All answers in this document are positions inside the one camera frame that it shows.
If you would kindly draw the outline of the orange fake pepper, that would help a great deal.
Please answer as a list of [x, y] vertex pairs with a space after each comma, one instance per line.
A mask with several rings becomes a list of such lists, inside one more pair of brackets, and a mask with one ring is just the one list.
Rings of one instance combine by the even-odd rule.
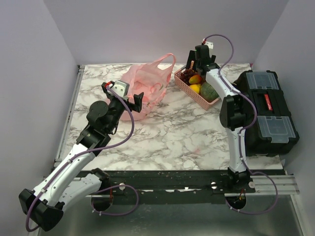
[[189, 79], [189, 83], [191, 85], [193, 85], [193, 84], [200, 84], [201, 82], [202, 82], [202, 77], [200, 75], [198, 75], [198, 74], [191, 76], [190, 79]]

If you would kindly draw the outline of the dark red fake grapes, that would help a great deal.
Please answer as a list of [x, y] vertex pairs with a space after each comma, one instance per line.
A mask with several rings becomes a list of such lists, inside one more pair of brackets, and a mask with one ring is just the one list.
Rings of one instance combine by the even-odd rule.
[[180, 74], [180, 79], [189, 85], [189, 80], [192, 76], [196, 75], [196, 72], [191, 70], [191, 69], [185, 69], [184, 71], [181, 72]]

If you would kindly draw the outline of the yellow fake lemon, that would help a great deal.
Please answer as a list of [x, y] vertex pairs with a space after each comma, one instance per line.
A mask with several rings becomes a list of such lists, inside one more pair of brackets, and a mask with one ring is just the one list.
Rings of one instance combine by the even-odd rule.
[[192, 84], [189, 87], [197, 94], [200, 94], [201, 84]]

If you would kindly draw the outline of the green fake melon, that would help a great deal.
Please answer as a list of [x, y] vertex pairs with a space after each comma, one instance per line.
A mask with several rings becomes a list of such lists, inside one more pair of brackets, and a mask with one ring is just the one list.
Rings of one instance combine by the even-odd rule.
[[207, 102], [213, 102], [219, 97], [216, 90], [207, 82], [204, 82], [200, 87], [200, 95]]

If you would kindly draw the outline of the pink plastic bag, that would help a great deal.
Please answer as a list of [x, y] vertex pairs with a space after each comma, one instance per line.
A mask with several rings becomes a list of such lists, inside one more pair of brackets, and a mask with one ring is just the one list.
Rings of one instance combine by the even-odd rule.
[[[168, 57], [173, 59], [171, 65], [160, 69], [158, 65]], [[144, 93], [141, 112], [132, 112], [135, 121], [145, 119], [164, 98], [175, 63], [176, 57], [169, 53], [152, 63], [133, 65], [122, 75], [121, 81], [129, 84], [127, 98], [130, 102], [134, 102], [135, 94]]]

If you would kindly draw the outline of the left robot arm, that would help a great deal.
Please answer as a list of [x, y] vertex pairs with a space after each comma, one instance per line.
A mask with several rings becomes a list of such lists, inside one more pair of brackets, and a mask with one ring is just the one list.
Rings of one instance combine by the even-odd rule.
[[38, 228], [44, 231], [53, 229], [67, 208], [90, 194], [109, 195], [107, 206], [93, 209], [99, 215], [106, 215], [107, 208], [113, 202], [114, 188], [133, 189], [127, 184], [112, 185], [109, 175], [99, 168], [91, 170], [80, 181], [73, 181], [101, 151], [111, 148], [109, 142], [117, 131], [122, 114], [128, 112], [132, 117], [133, 111], [142, 110], [144, 94], [135, 94], [133, 102], [129, 102], [128, 83], [117, 80], [103, 83], [101, 87], [110, 102], [99, 100], [90, 106], [88, 124], [67, 157], [34, 189], [24, 189], [19, 194], [22, 210], [27, 216], [25, 226], [29, 233]]

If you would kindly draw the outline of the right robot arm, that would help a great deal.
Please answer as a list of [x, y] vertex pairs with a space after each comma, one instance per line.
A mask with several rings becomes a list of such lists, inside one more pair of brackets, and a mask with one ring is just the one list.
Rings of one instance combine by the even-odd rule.
[[222, 74], [210, 55], [208, 45], [195, 46], [189, 52], [186, 68], [192, 66], [201, 78], [210, 84], [222, 100], [220, 122], [225, 128], [229, 145], [229, 166], [226, 181], [227, 189], [233, 193], [244, 187], [244, 181], [250, 178], [246, 167], [245, 124], [247, 115], [243, 109], [244, 98], [231, 82]]

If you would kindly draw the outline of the pink perforated plastic basket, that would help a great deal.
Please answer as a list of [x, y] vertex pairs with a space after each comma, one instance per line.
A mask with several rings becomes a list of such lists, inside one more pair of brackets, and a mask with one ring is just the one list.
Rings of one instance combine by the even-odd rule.
[[192, 85], [189, 83], [190, 77], [196, 74], [191, 68], [186, 69], [182, 67], [174, 73], [175, 84], [184, 91], [190, 98], [192, 98], [199, 106], [204, 110], [208, 110], [211, 106], [216, 104], [220, 98], [216, 98], [211, 102], [208, 102], [200, 95], [200, 84]]

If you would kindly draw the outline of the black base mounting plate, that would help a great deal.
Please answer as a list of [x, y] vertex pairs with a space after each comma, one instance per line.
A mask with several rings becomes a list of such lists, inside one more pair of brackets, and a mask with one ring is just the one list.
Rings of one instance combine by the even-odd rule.
[[224, 204], [225, 196], [253, 193], [251, 178], [233, 183], [227, 170], [106, 171], [103, 193], [92, 194], [97, 208], [106, 205]]

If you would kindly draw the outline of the black plastic toolbox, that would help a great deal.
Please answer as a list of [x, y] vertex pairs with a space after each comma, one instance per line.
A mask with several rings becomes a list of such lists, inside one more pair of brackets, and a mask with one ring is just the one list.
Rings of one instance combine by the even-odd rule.
[[300, 137], [276, 72], [248, 70], [234, 83], [257, 111], [255, 123], [245, 132], [246, 156], [289, 153]]

